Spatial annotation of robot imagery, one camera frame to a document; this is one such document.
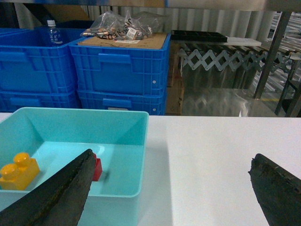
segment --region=cardboard sheet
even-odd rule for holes
[[[86,39],[78,43],[80,46],[100,46],[100,47],[120,47],[120,48],[144,48],[144,49],[162,49],[164,41],[166,39],[166,33],[155,33],[150,38],[140,40],[133,40],[131,42],[106,40],[93,37]]]

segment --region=white table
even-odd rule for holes
[[[251,160],[301,178],[300,135],[297,118],[150,116],[139,225],[268,226]]]

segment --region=bottle cap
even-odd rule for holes
[[[54,20],[47,20],[48,27],[55,27],[55,21]]]

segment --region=stacked blue crates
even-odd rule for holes
[[[79,108],[77,76],[68,43],[79,29],[61,29],[64,45],[47,47],[47,29],[0,35],[0,112],[20,107]]]
[[[70,44],[83,108],[164,115],[170,34],[162,49]]]

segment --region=red lego block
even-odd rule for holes
[[[100,159],[96,157],[96,154],[94,154],[94,158],[96,159],[96,164],[95,164],[95,171],[94,171],[94,176],[92,181],[98,181],[100,175],[103,172],[102,162],[100,161]]]

